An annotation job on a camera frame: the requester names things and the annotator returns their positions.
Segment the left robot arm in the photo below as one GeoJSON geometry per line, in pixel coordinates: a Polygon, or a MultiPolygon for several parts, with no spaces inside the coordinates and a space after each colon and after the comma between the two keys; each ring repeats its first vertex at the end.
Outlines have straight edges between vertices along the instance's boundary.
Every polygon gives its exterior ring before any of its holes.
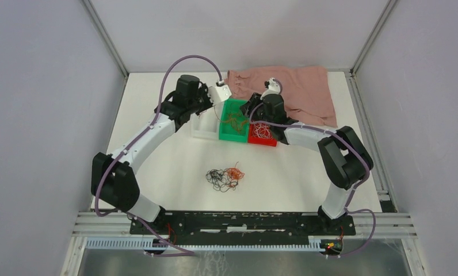
{"type": "Polygon", "coordinates": [[[217,92],[222,90],[207,86],[196,76],[181,75],[175,90],[160,101],[144,129],[111,154],[97,153],[91,172],[96,215],[104,217],[121,211],[143,219],[151,233],[161,233],[166,226],[166,218],[161,215],[165,210],[141,193],[136,173],[154,150],[193,114],[213,107],[217,92]]]}

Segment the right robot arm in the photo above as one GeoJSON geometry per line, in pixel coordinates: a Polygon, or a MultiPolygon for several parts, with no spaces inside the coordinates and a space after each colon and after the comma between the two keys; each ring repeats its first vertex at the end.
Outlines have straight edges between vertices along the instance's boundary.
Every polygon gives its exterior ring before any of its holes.
{"type": "Polygon", "coordinates": [[[240,108],[251,124],[265,124],[272,138],[285,145],[300,146],[320,153],[330,186],[319,207],[318,229],[325,235],[337,231],[356,189],[371,174],[373,160],[352,127],[325,130],[287,116],[279,94],[253,94],[240,108]]]}

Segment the red plastic bin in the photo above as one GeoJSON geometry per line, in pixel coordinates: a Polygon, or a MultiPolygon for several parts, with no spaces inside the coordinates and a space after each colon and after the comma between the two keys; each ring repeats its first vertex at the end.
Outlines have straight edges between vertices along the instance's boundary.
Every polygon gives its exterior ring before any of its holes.
{"type": "Polygon", "coordinates": [[[277,145],[277,140],[273,138],[269,126],[263,123],[250,124],[247,142],[269,147],[277,145]]]}

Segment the clear plastic bin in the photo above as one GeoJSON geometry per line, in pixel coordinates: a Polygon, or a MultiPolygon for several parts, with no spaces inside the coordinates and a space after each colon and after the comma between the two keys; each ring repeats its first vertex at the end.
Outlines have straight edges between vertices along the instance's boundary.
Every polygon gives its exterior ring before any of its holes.
{"type": "Polygon", "coordinates": [[[190,134],[198,139],[218,140],[219,119],[216,110],[212,108],[199,115],[193,114],[190,118],[190,134]]]}

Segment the green plastic bin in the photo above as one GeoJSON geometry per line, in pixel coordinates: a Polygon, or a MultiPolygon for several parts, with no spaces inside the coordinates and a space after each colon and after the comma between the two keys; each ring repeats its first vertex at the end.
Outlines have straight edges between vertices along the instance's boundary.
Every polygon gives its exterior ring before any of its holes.
{"type": "Polygon", "coordinates": [[[228,99],[223,103],[219,119],[219,140],[247,143],[249,121],[240,111],[246,101],[228,99]]]}

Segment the pink cloth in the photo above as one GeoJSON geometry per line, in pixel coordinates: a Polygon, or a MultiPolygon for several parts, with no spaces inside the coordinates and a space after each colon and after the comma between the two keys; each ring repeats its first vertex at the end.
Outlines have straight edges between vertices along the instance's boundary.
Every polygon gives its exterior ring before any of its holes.
{"type": "Polygon", "coordinates": [[[275,78],[283,85],[281,93],[287,116],[308,125],[337,127],[327,70],[322,66],[291,68],[286,66],[253,67],[229,70],[224,80],[232,97],[248,100],[253,93],[263,93],[265,82],[275,78]]]}

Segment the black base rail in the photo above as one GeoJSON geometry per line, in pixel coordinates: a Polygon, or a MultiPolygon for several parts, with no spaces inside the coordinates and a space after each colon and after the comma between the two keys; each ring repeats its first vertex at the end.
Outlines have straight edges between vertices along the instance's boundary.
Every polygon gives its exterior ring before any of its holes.
{"type": "Polygon", "coordinates": [[[131,221],[129,232],[148,235],[153,229],[167,235],[177,246],[188,245],[304,245],[310,236],[354,236],[349,214],[329,220],[319,213],[302,212],[212,212],[161,210],[144,226],[131,221]]]}

